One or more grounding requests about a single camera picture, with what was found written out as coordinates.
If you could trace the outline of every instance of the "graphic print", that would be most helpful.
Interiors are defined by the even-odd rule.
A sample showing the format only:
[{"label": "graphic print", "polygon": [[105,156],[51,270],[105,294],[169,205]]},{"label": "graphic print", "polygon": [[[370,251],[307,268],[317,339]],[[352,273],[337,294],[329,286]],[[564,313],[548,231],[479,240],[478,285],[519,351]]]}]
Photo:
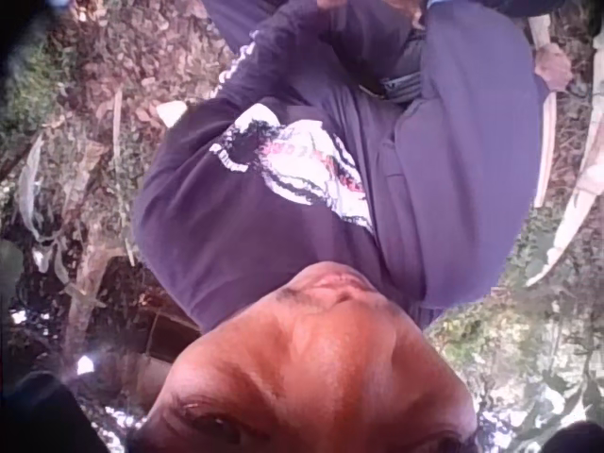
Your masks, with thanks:
[{"label": "graphic print", "polygon": [[259,172],[274,193],[302,205],[324,204],[373,233],[354,160],[320,121],[287,126],[262,104],[243,113],[210,152],[232,172]]}]

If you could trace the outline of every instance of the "purple long-sleeve shirt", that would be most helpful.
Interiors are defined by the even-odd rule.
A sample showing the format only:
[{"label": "purple long-sleeve shirt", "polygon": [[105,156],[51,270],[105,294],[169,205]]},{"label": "purple long-sleeve shirt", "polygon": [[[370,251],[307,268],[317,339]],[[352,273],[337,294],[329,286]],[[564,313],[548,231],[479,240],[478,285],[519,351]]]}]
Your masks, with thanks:
[{"label": "purple long-sleeve shirt", "polygon": [[430,8],[422,96],[361,92],[312,1],[254,34],[217,96],[168,132],[135,209],[160,283],[202,327],[323,260],[425,327],[493,286],[534,195],[543,93],[507,18]]}]

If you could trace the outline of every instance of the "man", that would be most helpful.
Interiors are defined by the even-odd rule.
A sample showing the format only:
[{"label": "man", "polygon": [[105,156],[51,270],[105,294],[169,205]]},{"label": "man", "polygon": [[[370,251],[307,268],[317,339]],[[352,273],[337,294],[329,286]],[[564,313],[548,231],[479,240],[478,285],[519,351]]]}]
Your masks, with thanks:
[{"label": "man", "polygon": [[333,3],[205,2],[241,56],[168,133],[135,218],[207,333],[132,451],[476,447],[471,395],[421,328],[496,282],[534,195],[545,84],[509,19],[438,2],[404,110],[341,60],[400,77],[410,21]]}]

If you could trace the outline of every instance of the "ground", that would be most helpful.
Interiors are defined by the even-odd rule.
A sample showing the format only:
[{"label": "ground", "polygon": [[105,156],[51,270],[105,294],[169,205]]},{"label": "ground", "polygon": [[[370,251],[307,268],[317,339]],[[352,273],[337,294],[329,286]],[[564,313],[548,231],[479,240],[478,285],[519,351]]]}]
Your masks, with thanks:
[{"label": "ground", "polygon": [[[521,440],[558,414],[550,411],[545,421],[529,423],[527,394],[546,394],[552,387],[546,378],[563,379],[569,392],[587,385],[586,355],[589,366],[603,368],[604,358],[592,358],[601,342],[604,307],[603,203],[544,283],[523,288],[551,244],[577,177],[591,106],[594,17],[579,0],[554,16],[552,33],[573,60],[576,79],[572,90],[559,96],[545,206],[531,213],[493,294],[448,315],[430,332],[484,403],[485,424]],[[208,98],[231,59],[195,0],[79,0],[48,35],[35,34],[15,60],[0,124],[0,228],[2,238],[23,255],[24,271],[8,308],[11,316],[3,320],[11,334],[6,381],[31,368],[63,373],[83,352],[112,357],[126,349],[144,351],[154,310],[178,315],[139,261],[129,208],[165,132],[155,106]],[[34,168],[27,155],[38,138],[40,165]],[[31,175],[30,194],[26,184],[19,189],[24,172]],[[29,221],[19,212],[19,200],[31,203]],[[70,285],[86,289],[89,297],[74,295]],[[17,313],[26,319],[16,323]],[[124,370],[116,373],[111,363],[74,385],[119,451],[115,436],[126,434],[120,416],[141,412],[122,391]],[[489,367],[496,371],[487,379]],[[597,372],[589,376],[604,378]],[[512,407],[524,414],[515,415],[518,423]],[[506,423],[518,426],[513,430]],[[508,448],[514,451],[529,444],[513,442]]]}]

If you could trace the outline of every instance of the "forest floor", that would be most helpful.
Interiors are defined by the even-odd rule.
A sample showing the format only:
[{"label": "forest floor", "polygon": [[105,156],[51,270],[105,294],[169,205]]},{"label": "forest floor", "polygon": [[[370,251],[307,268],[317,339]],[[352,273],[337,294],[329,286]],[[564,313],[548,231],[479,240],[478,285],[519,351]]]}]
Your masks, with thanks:
[{"label": "forest floor", "polygon": [[[552,244],[577,178],[591,111],[593,19],[579,0],[553,16],[552,35],[573,61],[575,89],[559,95],[545,206],[531,213],[492,296],[431,331],[458,369],[492,357],[501,341],[515,342],[509,348],[516,356],[527,348],[541,353],[544,346],[530,349],[526,340],[549,338],[552,317],[556,326],[561,319],[587,322],[604,310],[604,203],[595,206],[546,280],[523,288]],[[166,130],[156,106],[208,98],[231,59],[198,0],[78,0],[60,26],[34,39],[16,62],[0,123],[0,231],[23,256],[24,271],[8,307],[11,316],[3,320],[11,333],[6,381],[31,369],[63,373],[65,347],[72,355],[144,350],[157,310],[180,316],[139,261],[129,207]],[[37,166],[27,159],[36,141]],[[19,184],[20,176],[27,179],[24,172],[29,191]],[[90,297],[74,295],[70,287],[86,288]],[[17,314],[24,321],[14,322]],[[501,323],[524,327],[517,334],[511,327],[512,336],[494,343]],[[106,370],[95,383],[103,381],[107,394],[94,398],[115,403],[119,374]],[[468,380],[475,378],[465,371]],[[507,377],[491,389],[516,382],[510,373],[503,370]],[[475,387],[479,394],[480,385]]]}]

